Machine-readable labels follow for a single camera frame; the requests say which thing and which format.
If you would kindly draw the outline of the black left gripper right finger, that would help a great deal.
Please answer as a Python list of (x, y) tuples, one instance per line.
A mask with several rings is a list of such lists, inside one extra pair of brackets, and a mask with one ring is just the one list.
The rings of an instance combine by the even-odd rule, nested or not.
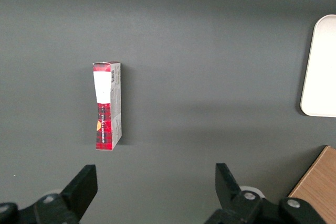
[(215, 190), (221, 209), (206, 224), (254, 223), (261, 212), (262, 198), (253, 191), (241, 190), (225, 163), (215, 166)]

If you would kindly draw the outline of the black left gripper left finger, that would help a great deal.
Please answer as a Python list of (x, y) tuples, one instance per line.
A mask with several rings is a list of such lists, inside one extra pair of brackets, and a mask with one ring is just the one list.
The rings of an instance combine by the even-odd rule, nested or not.
[(37, 223), (79, 223), (98, 191), (95, 165), (85, 165), (58, 194), (34, 203)]

